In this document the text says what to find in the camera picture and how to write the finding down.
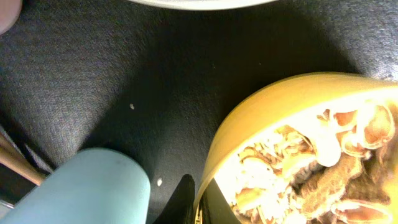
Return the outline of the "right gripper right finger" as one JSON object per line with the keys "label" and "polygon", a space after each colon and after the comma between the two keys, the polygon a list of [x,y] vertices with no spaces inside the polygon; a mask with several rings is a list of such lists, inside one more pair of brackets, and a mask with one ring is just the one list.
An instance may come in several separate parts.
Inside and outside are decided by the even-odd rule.
{"label": "right gripper right finger", "polygon": [[211,180],[204,191],[200,200],[200,208],[204,224],[240,224],[215,179]]}

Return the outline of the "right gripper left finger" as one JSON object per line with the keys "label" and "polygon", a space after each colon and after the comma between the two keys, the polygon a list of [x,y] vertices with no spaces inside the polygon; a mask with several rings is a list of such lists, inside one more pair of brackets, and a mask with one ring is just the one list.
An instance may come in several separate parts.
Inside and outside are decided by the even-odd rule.
{"label": "right gripper left finger", "polygon": [[195,181],[191,175],[185,174],[154,224],[192,224],[194,198]]}

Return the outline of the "blue plastic cup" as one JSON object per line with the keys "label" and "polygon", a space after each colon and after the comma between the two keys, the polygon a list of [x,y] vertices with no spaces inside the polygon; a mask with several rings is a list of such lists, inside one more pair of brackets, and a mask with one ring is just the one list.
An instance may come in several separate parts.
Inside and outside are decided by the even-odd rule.
{"label": "blue plastic cup", "polygon": [[136,161],[91,148],[57,168],[1,223],[145,223],[149,199],[149,178]]}

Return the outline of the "food scraps pile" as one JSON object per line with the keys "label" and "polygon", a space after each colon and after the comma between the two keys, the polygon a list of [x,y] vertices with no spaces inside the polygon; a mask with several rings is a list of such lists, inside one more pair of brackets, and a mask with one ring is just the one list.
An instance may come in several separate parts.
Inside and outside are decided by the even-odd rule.
{"label": "food scraps pile", "polygon": [[313,128],[285,124],[247,143],[215,182],[240,223],[394,223],[397,111],[367,101],[325,109]]}

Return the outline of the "yellow bowl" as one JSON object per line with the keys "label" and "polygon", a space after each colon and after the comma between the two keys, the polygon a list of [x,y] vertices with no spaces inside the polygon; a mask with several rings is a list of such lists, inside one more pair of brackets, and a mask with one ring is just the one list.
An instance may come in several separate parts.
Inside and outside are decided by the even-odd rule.
{"label": "yellow bowl", "polygon": [[[309,73],[287,78],[257,91],[223,121],[211,143],[200,189],[195,199],[195,222],[202,223],[200,200],[225,162],[247,143],[285,124],[311,130],[311,117],[325,109],[351,110],[367,101],[394,105],[397,83],[345,73]],[[397,144],[394,173],[384,188],[397,196]],[[397,201],[393,204],[397,222]]]}

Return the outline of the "white ceramic plate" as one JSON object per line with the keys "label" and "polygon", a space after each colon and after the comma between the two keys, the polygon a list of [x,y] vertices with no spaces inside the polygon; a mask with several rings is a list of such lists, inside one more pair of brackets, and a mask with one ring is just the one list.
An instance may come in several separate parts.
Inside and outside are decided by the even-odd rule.
{"label": "white ceramic plate", "polygon": [[257,6],[276,0],[130,0],[147,6],[188,11],[215,11]]}

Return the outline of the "pink plastic cup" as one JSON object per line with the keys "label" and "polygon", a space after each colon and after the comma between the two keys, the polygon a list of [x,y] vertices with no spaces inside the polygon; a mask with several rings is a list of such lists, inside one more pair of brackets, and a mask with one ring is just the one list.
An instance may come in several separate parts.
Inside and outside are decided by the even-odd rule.
{"label": "pink plastic cup", "polygon": [[23,0],[1,0],[1,35],[5,34],[18,20]]}

